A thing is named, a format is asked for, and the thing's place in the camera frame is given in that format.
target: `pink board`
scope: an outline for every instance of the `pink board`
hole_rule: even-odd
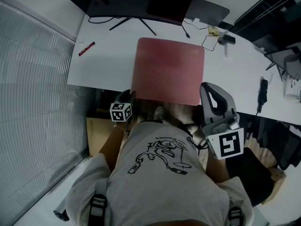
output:
[[[198,105],[204,55],[198,45],[140,38],[132,90],[140,99]]]

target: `white t-shirt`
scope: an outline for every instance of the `white t-shirt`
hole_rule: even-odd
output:
[[[135,126],[111,174],[104,155],[99,154],[76,181],[66,199],[71,221],[87,225],[97,181],[106,180],[112,226],[187,219],[222,226],[230,204],[236,202],[240,202],[244,225],[250,226],[253,209],[240,179],[214,183],[188,137],[166,124],[142,122]]]

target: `table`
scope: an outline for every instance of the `table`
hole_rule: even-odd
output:
[[[134,60],[138,39],[141,37],[159,38],[201,45],[208,35],[207,29],[198,30],[183,23],[190,35],[188,39],[180,26],[146,20],[157,34],[153,35],[138,19],[131,19],[121,26],[109,31],[120,22],[112,19],[104,24],[91,24],[86,15],[81,25],[74,47],[68,84],[124,91],[131,88]],[[106,21],[109,18],[94,18],[93,22]],[[207,27],[198,23],[198,28]],[[220,34],[227,33],[219,29]],[[283,98],[285,81],[282,82],[276,66],[265,69],[270,61],[257,51],[254,45],[232,33],[236,44],[216,45],[213,52],[205,52],[203,82],[210,82],[230,93],[238,112],[256,114],[258,91],[261,77],[269,81],[268,101],[259,116],[293,124],[301,124],[301,105]],[[91,42],[95,42],[88,51],[79,57]],[[216,38],[207,38],[204,46],[210,49]]]

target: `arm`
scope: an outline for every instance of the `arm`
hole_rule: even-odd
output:
[[[95,155],[81,167],[86,169],[73,183],[65,198],[65,206],[72,225],[88,226],[90,201],[95,194],[96,184],[98,187],[99,182],[106,185],[111,171],[103,154]]]
[[[126,123],[117,123],[117,125],[124,130],[127,127]],[[109,138],[99,151],[99,153],[104,154],[111,172],[115,169],[119,150],[124,136],[124,131],[119,127],[114,127]]]
[[[206,167],[206,174],[215,183],[222,183],[230,179],[226,167],[226,160],[216,159],[210,150],[208,150],[208,162]]]

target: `red marker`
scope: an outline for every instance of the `red marker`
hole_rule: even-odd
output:
[[[81,56],[83,53],[85,53],[89,48],[91,48],[93,45],[95,45],[95,42],[92,42],[88,47],[86,47],[83,51],[79,53],[79,56]]]

